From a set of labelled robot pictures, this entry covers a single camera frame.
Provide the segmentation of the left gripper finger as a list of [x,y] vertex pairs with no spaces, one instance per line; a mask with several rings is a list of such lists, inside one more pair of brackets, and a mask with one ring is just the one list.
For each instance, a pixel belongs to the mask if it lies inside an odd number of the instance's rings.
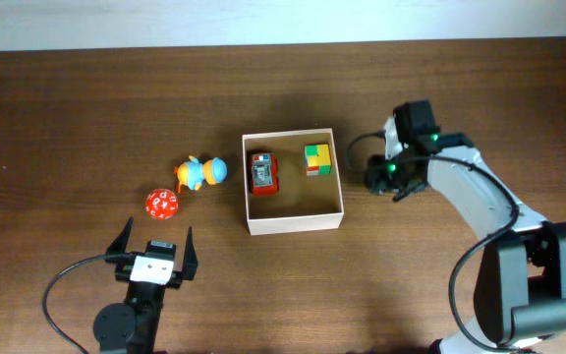
[[186,281],[192,281],[196,276],[197,270],[198,257],[193,240],[193,228],[189,227],[183,257],[182,278]]
[[119,255],[126,253],[127,244],[129,242],[130,234],[134,224],[134,219],[130,217],[122,231],[110,243],[105,251],[106,262],[109,264],[116,264],[119,262]]

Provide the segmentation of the red letter polyhedral die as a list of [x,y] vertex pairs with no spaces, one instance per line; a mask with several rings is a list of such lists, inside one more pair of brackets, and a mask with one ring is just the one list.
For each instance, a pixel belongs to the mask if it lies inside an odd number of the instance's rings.
[[178,212],[178,198],[169,189],[156,189],[145,199],[145,210],[155,220],[167,220]]

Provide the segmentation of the orange blue duck toy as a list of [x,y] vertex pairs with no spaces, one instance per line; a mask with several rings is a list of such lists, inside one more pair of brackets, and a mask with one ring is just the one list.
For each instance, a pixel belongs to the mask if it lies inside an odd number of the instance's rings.
[[178,181],[176,192],[181,193],[183,187],[198,191],[204,183],[208,185],[222,183],[227,177],[228,168],[219,157],[200,162],[195,156],[190,155],[188,161],[174,168],[173,174]]

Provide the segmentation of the multicolour puzzle cube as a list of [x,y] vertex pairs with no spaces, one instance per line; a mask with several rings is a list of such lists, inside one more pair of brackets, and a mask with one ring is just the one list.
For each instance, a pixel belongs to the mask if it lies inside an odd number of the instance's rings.
[[328,175],[332,167],[329,144],[305,146],[305,165],[308,176]]

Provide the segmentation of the red toy car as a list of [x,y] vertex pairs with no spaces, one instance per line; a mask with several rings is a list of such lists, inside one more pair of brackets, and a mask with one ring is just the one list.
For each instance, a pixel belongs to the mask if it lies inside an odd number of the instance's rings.
[[250,156],[251,193],[272,196],[279,191],[278,164],[272,152],[257,152]]

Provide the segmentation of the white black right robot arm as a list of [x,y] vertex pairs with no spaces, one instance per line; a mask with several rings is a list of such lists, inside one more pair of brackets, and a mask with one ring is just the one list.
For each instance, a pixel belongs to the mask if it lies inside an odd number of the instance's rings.
[[462,133],[444,133],[426,100],[394,108],[368,159],[367,188],[399,202],[427,188],[442,195],[478,238],[448,281],[456,333],[432,353],[529,353],[566,332],[566,222],[516,197]]

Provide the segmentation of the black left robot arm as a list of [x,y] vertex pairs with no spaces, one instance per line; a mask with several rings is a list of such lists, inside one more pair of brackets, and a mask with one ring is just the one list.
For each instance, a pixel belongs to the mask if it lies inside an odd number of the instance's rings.
[[192,281],[198,269],[193,231],[187,232],[182,266],[174,268],[177,246],[151,240],[142,252],[126,251],[134,221],[130,218],[105,252],[115,279],[128,284],[125,299],[95,317],[93,335],[102,353],[153,354],[164,296]]

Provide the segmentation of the beige open cardboard box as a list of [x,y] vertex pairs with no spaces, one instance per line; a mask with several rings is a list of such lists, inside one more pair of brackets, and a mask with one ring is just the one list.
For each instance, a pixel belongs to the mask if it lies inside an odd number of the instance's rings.
[[[305,146],[327,144],[331,170],[309,176]],[[336,229],[344,216],[343,194],[330,128],[246,134],[242,136],[246,219],[250,234],[304,232]],[[250,156],[270,152],[277,160],[279,191],[254,196],[250,191]]]

